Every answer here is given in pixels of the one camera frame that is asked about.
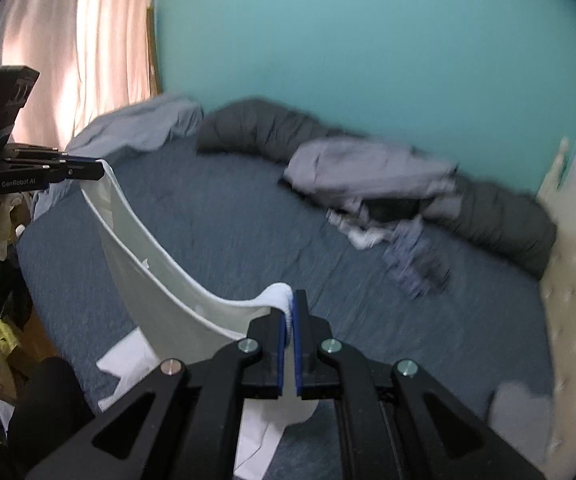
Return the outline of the person's left hand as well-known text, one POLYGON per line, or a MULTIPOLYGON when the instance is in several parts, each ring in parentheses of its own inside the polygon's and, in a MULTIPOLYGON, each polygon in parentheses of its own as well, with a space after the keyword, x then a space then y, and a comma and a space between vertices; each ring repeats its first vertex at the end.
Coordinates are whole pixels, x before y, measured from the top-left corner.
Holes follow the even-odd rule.
POLYGON ((7 258, 8 246, 31 221, 30 194, 14 193, 0 197, 0 260, 7 258))

